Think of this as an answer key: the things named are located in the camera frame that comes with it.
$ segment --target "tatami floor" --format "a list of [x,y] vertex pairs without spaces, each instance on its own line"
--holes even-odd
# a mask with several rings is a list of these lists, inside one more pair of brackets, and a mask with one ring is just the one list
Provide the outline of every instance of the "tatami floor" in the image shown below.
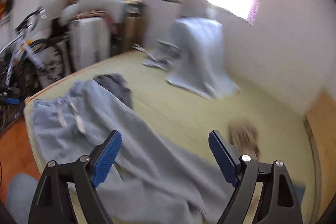
[[[231,77],[241,88],[233,96],[220,100],[206,100],[183,89],[169,85],[165,81],[166,72],[141,65],[144,54],[131,52],[120,58],[103,61],[89,70],[76,74],[51,88],[39,98],[50,100],[63,95],[75,80],[92,78],[96,74],[118,72],[128,82],[132,90],[133,109],[157,133],[169,138],[185,149],[215,162],[208,147],[207,137],[217,129],[227,139],[227,126],[232,119],[248,118],[258,129],[260,140],[260,161],[272,163],[282,160],[294,182],[306,186],[302,203],[304,223],[310,222],[314,204],[315,173],[313,156],[302,117],[287,106],[279,103],[252,83]],[[29,116],[31,106],[26,110]],[[23,132],[24,124],[18,128]],[[16,134],[25,141],[16,140],[12,148],[3,152],[3,141]],[[6,182],[15,172],[25,172],[23,167],[38,177],[25,134],[7,132],[0,140],[0,160],[3,163]],[[12,169],[11,161],[19,162]],[[6,182],[0,187],[4,198]]]

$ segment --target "bicycle wheel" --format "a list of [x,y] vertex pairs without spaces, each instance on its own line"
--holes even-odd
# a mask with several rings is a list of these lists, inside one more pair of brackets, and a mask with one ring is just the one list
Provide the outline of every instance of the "bicycle wheel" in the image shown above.
[[36,40],[29,46],[45,65],[47,72],[38,73],[27,55],[23,54],[18,64],[18,71],[20,86],[25,90],[25,97],[34,95],[48,85],[62,79],[65,75],[63,55],[59,47],[50,45],[48,39]]
[[[0,84],[4,84],[6,74],[11,61],[12,47],[7,47],[0,54]],[[13,73],[10,81],[10,86],[20,88],[17,75]],[[22,116],[23,108],[25,106],[23,100],[24,96],[20,96],[19,105],[0,105],[0,133],[6,130],[13,122]]]

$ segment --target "wooden floor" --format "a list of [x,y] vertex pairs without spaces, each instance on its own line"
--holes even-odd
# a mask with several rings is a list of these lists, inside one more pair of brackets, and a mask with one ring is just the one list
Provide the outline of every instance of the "wooden floor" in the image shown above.
[[25,120],[22,118],[0,135],[0,161],[2,166],[2,184],[0,199],[6,201],[9,182],[17,173],[27,173],[39,179],[40,172],[34,161],[26,131]]
[[320,160],[322,181],[319,217],[336,193],[336,101],[322,91],[307,114]]

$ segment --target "gray blanket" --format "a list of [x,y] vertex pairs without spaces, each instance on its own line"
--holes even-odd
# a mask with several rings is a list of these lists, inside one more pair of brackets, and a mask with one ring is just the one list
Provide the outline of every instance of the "gray blanket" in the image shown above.
[[201,224],[203,219],[216,223],[221,216],[233,188],[219,168],[159,137],[96,81],[76,82],[68,94],[34,104],[34,137],[46,161],[75,161],[103,143],[112,130],[121,133],[115,165],[97,188],[111,217]]

